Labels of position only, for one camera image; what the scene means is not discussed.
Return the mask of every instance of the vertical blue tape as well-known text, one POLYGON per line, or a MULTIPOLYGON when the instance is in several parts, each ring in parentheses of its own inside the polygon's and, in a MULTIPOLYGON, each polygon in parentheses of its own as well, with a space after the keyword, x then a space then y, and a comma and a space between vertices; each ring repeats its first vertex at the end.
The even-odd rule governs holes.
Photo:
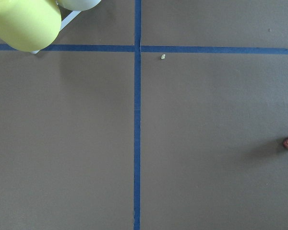
POLYGON ((141 215, 141 0, 135 0, 134 22, 134 223, 140 230, 141 215))

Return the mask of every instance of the blue line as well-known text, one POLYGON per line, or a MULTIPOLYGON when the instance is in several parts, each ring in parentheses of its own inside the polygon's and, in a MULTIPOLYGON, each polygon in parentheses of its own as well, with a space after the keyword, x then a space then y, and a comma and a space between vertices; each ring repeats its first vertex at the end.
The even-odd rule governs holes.
POLYGON ((212 47, 212 46, 141 46, 142 52, 150 53, 214 53, 214 54, 284 54, 285 48, 212 47))
POLYGON ((140 230, 141 217, 141 0, 135 0, 134 22, 134 194, 133 229, 140 230))
MULTIPOLYGON (((15 50, 7 44, 0 44, 0 50, 15 50)), ((49 45, 42 51, 96 51, 96 52, 134 52, 134 46, 112 45, 49 45)))

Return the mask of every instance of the gray surface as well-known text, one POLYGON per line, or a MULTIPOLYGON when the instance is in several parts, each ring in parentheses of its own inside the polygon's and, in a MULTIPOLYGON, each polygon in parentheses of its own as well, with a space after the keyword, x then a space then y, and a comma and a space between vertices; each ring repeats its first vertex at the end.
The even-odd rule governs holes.
POLYGON ((0 230, 131 230, 133 54, 0 52, 0 230))
POLYGON ((288 56, 142 54, 142 230, 288 230, 288 56))
POLYGON ((59 33, 54 44, 133 45, 133 41, 134 1, 102 0, 81 12, 59 33))
POLYGON ((144 0, 142 44, 288 47, 288 0, 144 0))

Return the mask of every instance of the white object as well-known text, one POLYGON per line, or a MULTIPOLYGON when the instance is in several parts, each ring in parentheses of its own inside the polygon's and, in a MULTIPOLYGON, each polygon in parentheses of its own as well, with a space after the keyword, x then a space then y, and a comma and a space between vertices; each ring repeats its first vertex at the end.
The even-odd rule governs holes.
MULTIPOLYGON (((61 28, 60 31, 62 29, 64 29, 65 26, 67 26, 68 23, 70 23, 78 14, 80 14, 81 11, 72 11, 69 15, 67 15, 66 18, 63 19, 62 23, 61 23, 61 28)), ((31 54, 37 54, 39 52, 39 50, 36 51, 32 51, 30 52, 31 54)))
POLYGON ((57 0, 57 3, 70 11, 86 11, 95 7, 101 0, 57 0))

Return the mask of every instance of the yellow object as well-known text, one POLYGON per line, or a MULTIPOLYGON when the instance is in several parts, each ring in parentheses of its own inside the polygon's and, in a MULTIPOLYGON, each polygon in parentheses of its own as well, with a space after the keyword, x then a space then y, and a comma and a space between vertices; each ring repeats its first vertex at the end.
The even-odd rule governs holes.
POLYGON ((15 49, 31 52, 49 46, 60 26, 55 0, 0 0, 0 38, 15 49))

